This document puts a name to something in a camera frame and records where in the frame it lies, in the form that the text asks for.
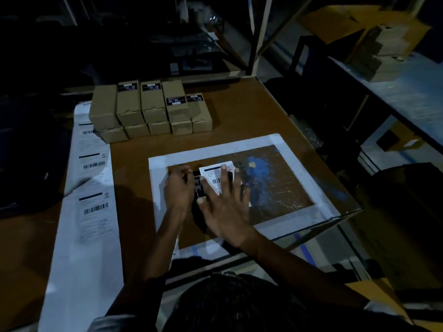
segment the black machine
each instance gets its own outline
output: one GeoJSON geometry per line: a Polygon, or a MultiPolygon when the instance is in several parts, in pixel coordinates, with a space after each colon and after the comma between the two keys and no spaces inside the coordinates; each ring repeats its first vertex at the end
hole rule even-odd
{"type": "Polygon", "coordinates": [[[50,100],[0,98],[0,218],[38,212],[63,197],[70,132],[50,100]]]}

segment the hand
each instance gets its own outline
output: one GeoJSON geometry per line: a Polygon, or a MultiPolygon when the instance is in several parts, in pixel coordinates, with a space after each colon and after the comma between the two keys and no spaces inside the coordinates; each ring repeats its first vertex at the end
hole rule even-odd
{"type": "Polygon", "coordinates": [[[163,189],[166,208],[168,210],[174,208],[187,212],[194,200],[194,186],[194,174],[191,167],[175,167],[169,178],[166,179],[166,185],[163,189]],[[187,176],[186,183],[183,179],[185,175],[187,176]]]}
{"type": "Polygon", "coordinates": [[[234,247],[240,247],[251,234],[255,233],[254,227],[248,223],[251,189],[249,186],[246,187],[243,200],[241,200],[241,176],[240,170],[237,168],[231,193],[226,166],[222,165],[221,167],[221,195],[218,196],[206,179],[200,177],[210,202],[205,197],[200,197],[197,199],[197,203],[205,217],[206,225],[213,233],[234,247]]]}

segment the wooden table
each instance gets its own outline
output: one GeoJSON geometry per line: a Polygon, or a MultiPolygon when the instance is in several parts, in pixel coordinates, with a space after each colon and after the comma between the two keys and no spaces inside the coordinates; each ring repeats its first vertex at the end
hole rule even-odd
{"type": "MultiPolygon", "coordinates": [[[[256,78],[187,88],[202,92],[213,130],[111,145],[125,276],[155,235],[148,158],[279,133],[343,216],[360,209],[278,103],[256,78]]],[[[0,220],[0,331],[38,320],[46,291],[60,204],[30,216],[0,220]]]]}

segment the open cardboard box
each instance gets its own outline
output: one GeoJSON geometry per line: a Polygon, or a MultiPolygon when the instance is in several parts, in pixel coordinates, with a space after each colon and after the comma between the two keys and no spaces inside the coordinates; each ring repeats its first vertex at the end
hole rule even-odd
{"type": "Polygon", "coordinates": [[[403,39],[409,43],[406,58],[431,28],[406,12],[381,10],[380,6],[325,6],[299,20],[300,24],[328,46],[328,53],[350,62],[369,30],[384,25],[408,26],[403,39]]]}

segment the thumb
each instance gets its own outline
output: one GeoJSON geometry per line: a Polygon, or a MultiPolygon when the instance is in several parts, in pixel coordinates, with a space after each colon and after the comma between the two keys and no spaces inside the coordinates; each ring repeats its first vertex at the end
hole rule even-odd
{"type": "Polygon", "coordinates": [[[209,208],[209,202],[206,199],[206,196],[197,198],[197,204],[198,204],[198,207],[200,207],[200,210],[202,211],[205,219],[206,220],[210,219],[212,217],[212,214],[211,214],[211,210],[209,208]]]}

